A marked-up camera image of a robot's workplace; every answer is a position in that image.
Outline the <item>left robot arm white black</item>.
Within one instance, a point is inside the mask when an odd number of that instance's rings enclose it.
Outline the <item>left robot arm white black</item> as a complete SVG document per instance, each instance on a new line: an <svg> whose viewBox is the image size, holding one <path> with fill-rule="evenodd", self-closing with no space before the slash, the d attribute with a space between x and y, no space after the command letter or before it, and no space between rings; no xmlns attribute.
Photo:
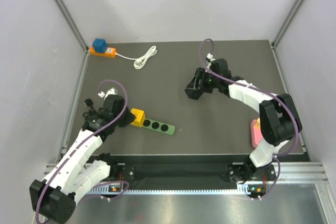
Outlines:
<svg viewBox="0 0 336 224"><path fill-rule="evenodd" d="M66 223L77 204L101 181L120 179L118 160L110 154L100 154L90 167L85 165L116 128L135 120L127 101L127 96L106 93L103 106L89 111L76 140L59 163L42 180L31 183L29 193L36 223L40 223L40 216L47 222Z"/></svg>

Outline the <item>green power strip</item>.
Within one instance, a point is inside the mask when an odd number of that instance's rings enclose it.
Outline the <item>green power strip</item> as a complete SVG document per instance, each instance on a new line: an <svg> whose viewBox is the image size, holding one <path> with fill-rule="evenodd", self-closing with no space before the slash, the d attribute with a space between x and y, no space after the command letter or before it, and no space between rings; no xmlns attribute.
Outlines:
<svg viewBox="0 0 336 224"><path fill-rule="evenodd" d="M175 126L152 119L145 119L142 127L167 135L173 135L175 132Z"/></svg>

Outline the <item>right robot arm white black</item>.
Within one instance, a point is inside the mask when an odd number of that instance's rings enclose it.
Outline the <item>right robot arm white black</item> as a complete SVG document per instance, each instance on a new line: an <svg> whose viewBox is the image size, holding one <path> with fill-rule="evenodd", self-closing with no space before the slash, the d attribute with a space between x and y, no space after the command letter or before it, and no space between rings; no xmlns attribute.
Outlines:
<svg viewBox="0 0 336 224"><path fill-rule="evenodd" d="M239 180L256 180L272 162L280 149L302 130L292 97L261 91L242 77L232 76L225 59L211 60L206 68L197 68L185 88L188 98L198 100L204 93L218 90L242 102L259 114L261 140L243 164Z"/></svg>

